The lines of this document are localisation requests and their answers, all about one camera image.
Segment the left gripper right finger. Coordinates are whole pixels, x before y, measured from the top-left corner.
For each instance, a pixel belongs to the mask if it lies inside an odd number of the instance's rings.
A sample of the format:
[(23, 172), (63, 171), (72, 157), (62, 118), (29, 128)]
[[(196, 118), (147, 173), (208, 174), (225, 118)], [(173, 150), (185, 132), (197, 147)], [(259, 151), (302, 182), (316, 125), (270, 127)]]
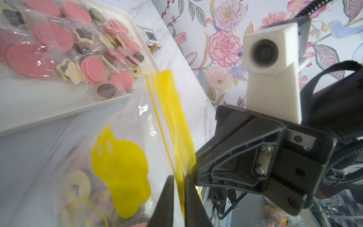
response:
[(213, 227), (191, 175), (185, 177), (184, 211), (186, 227)]

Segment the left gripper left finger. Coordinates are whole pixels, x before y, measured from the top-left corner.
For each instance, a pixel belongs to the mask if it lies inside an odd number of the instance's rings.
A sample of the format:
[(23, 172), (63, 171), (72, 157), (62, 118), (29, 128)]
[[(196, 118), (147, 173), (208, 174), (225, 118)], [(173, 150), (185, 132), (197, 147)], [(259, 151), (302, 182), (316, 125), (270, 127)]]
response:
[(172, 227), (174, 221), (174, 176), (166, 178), (162, 193), (147, 227)]

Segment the ziploc bag of cookies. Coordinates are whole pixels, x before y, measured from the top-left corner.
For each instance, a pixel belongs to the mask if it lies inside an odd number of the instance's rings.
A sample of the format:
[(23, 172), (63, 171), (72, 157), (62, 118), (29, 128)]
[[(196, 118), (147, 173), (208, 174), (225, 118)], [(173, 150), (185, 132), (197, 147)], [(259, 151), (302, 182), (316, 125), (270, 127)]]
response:
[(126, 107), (62, 160), (55, 170), (58, 227), (145, 225), (174, 188), (172, 226), (185, 219), (184, 181), (195, 146), (172, 70), (140, 79)]

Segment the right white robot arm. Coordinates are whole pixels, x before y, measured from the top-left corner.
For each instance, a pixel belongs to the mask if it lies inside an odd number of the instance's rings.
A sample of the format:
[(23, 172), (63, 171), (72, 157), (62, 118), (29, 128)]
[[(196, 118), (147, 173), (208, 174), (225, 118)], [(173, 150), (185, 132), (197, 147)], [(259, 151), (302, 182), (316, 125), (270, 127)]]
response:
[(216, 134), (189, 177), (195, 185), (261, 194), (298, 215), (320, 186), (362, 180), (362, 169), (343, 171), (363, 151), (362, 62), (340, 62), (316, 45), (322, 72), (299, 86), (311, 18), (327, 4), (312, 1), (244, 37), (248, 104), (217, 108)]

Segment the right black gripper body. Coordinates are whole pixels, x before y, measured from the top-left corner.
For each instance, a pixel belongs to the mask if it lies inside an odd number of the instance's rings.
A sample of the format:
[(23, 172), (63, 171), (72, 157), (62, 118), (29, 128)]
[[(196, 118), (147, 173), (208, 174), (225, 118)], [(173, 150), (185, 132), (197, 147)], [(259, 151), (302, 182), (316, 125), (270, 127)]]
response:
[(324, 177), (337, 139), (311, 129), (288, 129), (278, 149), (264, 196), (296, 216), (307, 208)]

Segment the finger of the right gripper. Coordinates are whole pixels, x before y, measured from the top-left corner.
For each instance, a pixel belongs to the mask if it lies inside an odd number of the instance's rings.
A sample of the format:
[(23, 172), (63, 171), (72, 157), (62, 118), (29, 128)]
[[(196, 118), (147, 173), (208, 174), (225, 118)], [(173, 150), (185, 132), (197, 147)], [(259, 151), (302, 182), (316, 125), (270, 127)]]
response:
[(263, 193), (285, 130), (280, 119), (219, 106), (215, 135), (196, 153), (195, 184)]

